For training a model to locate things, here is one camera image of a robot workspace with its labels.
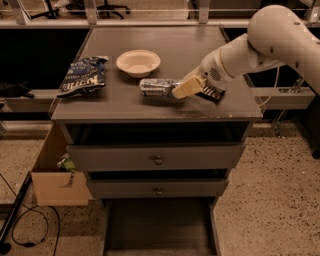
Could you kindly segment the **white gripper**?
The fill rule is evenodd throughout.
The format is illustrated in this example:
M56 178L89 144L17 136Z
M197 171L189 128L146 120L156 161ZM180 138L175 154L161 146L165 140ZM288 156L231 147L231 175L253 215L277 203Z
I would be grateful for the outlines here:
M177 99L185 98L201 92L205 86L221 88L231 79L223 67L221 50L214 50L183 78L182 83L172 90L172 94Z

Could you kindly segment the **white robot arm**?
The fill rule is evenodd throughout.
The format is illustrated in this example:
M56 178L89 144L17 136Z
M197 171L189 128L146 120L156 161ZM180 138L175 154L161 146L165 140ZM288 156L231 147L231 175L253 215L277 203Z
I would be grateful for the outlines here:
M184 98L214 86L224 88L245 73L285 64L320 94L320 42L300 18L281 5L257 11L247 32L209 53L173 90Z

